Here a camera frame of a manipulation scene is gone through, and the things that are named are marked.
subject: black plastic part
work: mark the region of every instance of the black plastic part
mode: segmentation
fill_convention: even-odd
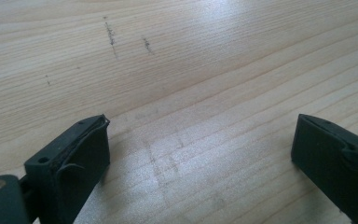
[[[324,119],[299,115],[293,162],[358,224],[358,136]]]
[[[0,175],[0,224],[2,223],[30,223],[19,179],[14,175]]]
[[[73,223],[110,163],[105,116],[83,119],[25,163],[41,223]]]

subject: scratch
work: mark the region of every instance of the scratch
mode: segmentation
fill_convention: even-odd
[[[143,38],[144,42],[145,42],[145,48],[147,49],[147,52],[149,52],[149,54],[154,54],[152,49],[150,48],[150,43],[149,41],[147,41],[147,39],[144,37]]]
[[[113,53],[115,54],[115,57],[117,59],[117,54],[114,46],[116,44],[115,33],[113,32],[112,28],[110,28],[110,25],[107,23],[107,21],[105,22],[105,27],[106,27],[107,36],[109,37],[110,45],[112,46]]]

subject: wooden surface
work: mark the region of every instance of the wooden surface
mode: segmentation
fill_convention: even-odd
[[[350,223],[290,149],[299,113],[358,134],[358,1],[0,0],[0,175],[102,113],[76,223]]]

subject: wooden table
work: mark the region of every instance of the wooden table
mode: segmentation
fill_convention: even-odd
[[[0,175],[111,120],[76,223],[350,223],[291,163],[299,113],[358,134],[358,1],[0,0]]]

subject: wood grain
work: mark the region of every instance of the wood grain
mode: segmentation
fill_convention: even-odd
[[[290,149],[299,113],[358,134],[358,1],[0,0],[0,175],[102,113],[76,223],[350,223]]]

